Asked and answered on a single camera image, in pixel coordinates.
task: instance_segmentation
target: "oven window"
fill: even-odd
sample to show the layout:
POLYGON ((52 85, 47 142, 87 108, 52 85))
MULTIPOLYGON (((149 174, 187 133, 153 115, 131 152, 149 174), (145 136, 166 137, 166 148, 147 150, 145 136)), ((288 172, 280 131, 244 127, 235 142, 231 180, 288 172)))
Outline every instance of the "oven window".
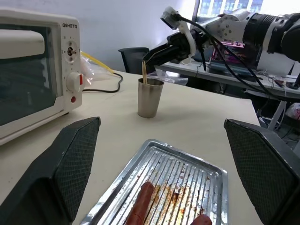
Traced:
POLYGON ((44 37, 41 55, 0 59, 0 126, 54 105, 57 97, 51 28, 0 24, 0 29, 31 30, 44 37))

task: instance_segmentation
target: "white wall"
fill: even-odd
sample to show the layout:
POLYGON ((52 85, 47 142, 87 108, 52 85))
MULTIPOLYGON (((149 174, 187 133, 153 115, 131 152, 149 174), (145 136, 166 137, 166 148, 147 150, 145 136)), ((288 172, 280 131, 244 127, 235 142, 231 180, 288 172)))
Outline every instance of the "white wall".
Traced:
POLYGON ((152 48, 172 30, 160 16, 167 6, 192 17, 195 0, 1 0, 0 6, 75 16, 81 50, 116 70, 125 71, 118 49, 152 48))

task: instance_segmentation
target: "gray table leg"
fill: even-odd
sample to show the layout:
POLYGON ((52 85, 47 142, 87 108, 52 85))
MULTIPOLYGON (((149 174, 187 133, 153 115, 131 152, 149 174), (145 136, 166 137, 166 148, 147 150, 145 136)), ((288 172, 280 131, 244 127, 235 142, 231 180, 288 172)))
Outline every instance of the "gray table leg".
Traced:
POLYGON ((283 112, 285 106, 286 106, 286 102, 280 101, 279 106, 278 106, 276 112, 273 115, 271 123, 269 124, 269 127, 268 127, 269 130, 274 130, 275 125, 276 125, 281 113, 283 112))

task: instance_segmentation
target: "toaster oven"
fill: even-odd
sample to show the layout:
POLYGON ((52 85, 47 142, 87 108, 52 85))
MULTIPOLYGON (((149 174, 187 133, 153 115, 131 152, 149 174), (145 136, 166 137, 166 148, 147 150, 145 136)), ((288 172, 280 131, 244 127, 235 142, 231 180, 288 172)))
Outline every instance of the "toaster oven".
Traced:
POLYGON ((0 145, 82 104, 78 21, 0 7, 0 145))

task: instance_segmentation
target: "window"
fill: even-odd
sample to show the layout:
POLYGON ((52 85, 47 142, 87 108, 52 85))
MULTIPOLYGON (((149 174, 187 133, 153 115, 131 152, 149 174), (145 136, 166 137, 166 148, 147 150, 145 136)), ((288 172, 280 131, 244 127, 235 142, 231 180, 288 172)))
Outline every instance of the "window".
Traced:
POLYGON ((193 17, 196 22, 203 22, 207 18, 219 14, 230 13, 236 9, 246 8, 248 11, 260 12, 263 0, 196 0, 197 15, 193 17))

